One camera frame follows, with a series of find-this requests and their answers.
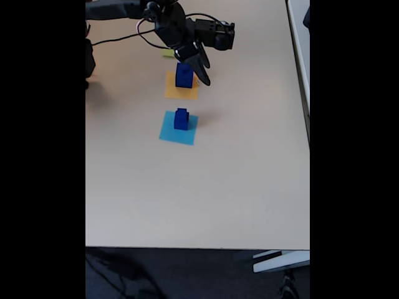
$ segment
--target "blue paper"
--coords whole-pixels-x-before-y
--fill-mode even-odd
[[[176,130],[174,128],[175,113],[166,111],[163,119],[160,139],[194,145],[195,131],[197,129],[198,116],[191,115],[188,118],[188,130]]]

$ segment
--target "white table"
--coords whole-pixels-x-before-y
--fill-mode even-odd
[[[309,144],[284,0],[180,3],[235,22],[233,50],[206,48],[211,86],[174,100],[175,60],[139,37],[95,46],[86,246],[309,249]],[[135,32],[134,20],[91,25],[92,42]],[[178,107],[199,116],[194,146],[158,139]]]

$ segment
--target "black wire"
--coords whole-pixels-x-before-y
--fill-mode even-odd
[[[223,27],[224,33],[228,36],[226,26],[223,25],[223,23],[222,23],[221,21],[219,21],[217,18],[215,18],[215,17],[213,17],[213,16],[210,16],[209,14],[202,14],[202,13],[200,13],[200,12],[199,12],[199,13],[196,13],[196,14],[187,14],[187,15],[186,15],[186,17],[191,17],[191,16],[204,16],[204,17],[208,17],[208,18],[214,20],[215,22],[219,23],[220,26]]]
[[[140,34],[146,34],[146,33],[154,32],[154,31],[155,31],[155,29],[152,29],[152,30],[149,30],[149,31],[144,31],[144,32],[141,32],[141,33],[132,34],[132,35],[130,35],[130,36],[124,36],[124,37],[121,37],[121,38],[119,38],[119,39],[107,39],[107,40],[102,40],[101,42],[96,42],[96,43],[93,44],[92,46],[99,45],[99,44],[103,44],[104,42],[118,42],[118,41],[120,41],[120,40],[129,39],[129,38],[131,38],[131,37],[139,36]]]
[[[126,297],[126,294],[124,292],[122,292],[116,285],[114,285],[103,273],[101,273],[100,271],[98,271],[96,268],[94,268],[94,266],[89,262],[89,260],[86,257],[86,262],[87,264],[90,266],[90,268],[97,273],[98,275],[100,275],[111,287],[113,287],[114,289],[116,289],[116,291],[118,291],[119,294],[123,295]]]
[[[163,47],[163,46],[161,46],[161,45],[155,45],[155,44],[153,44],[152,42],[149,42],[145,37],[142,36],[142,34],[144,34],[144,32],[143,32],[143,33],[140,32],[140,25],[141,25],[142,22],[144,22],[144,21],[145,21],[145,20],[142,19],[142,20],[140,20],[140,21],[138,22],[138,25],[137,25],[137,34],[138,34],[143,40],[145,40],[145,42],[146,42],[147,44],[152,45],[153,47],[156,47],[156,48],[158,48],[158,49],[166,49],[166,50],[169,50],[170,48]]]
[[[126,294],[126,283],[123,280],[121,275],[119,275],[119,280],[120,280],[120,283],[122,284],[122,288],[123,288],[122,293],[120,294],[119,298],[122,299],[123,298],[123,294]]]
[[[187,15],[186,15],[186,17],[191,17],[191,16],[204,16],[204,17],[208,17],[208,18],[214,20],[215,22],[219,23],[220,26],[222,26],[222,28],[223,28],[223,30],[224,30],[224,33],[228,36],[226,26],[224,26],[223,23],[222,23],[221,21],[219,21],[217,18],[215,18],[215,17],[213,17],[213,16],[210,16],[209,14],[203,14],[203,13],[200,13],[200,12],[199,12],[199,13],[195,13],[195,14],[187,14]],[[140,25],[141,25],[142,22],[144,22],[144,21],[145,21],[144,19],[139,21],[138,26],[137,26],[137,33],[136,33],[136,34],[131,34],[131,35],[129,35],[129,36],[120,37],[119,39],[107,39],[107,40],[102,40],[101,42],[96,42],[96,43],[92,44],[92,46],[99,45],[99,44],[103,44],[104,42],[118,42],[118,41],[120,41],[120,40],[129,39],[129,38],[135,37],[135,36],[140,36],[147,44],[152,45],[152,46],[155,47],[155,48],[169,50],[170,48],[163,47],[163,46],[161,46],[161,45],[155,45],[155,44],[153,44],[152,42],[149,42],[145,37],[143,37],[143,34],[150,33],[150,32],[154,32],[154,31],[155,31],[155,29],[152,29],[152,30],[149,30],[149,31],[140,32]]]

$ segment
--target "dark carpet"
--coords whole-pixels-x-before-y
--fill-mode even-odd
[[[139,263],[167,299],[278,299],[283,271],[253,273],[252,259],[237,259],[239,250],[104,249]],[[117,274],[87,255],[92,265],[119,288]],[[292,270],[300,299],[310,298],[310,266]],[[126,294],[153,290],[147,280],[126,281]],[[86,298],[118,299],[120,294],[86,263]]]

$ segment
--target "orange paper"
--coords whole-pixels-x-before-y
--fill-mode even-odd
[[[182,100],[196,100],[198,98],[198,77],[194,74],[193,88],[176,87],[176,73],[170,70],[166,71],[166,98],[180,98]]]

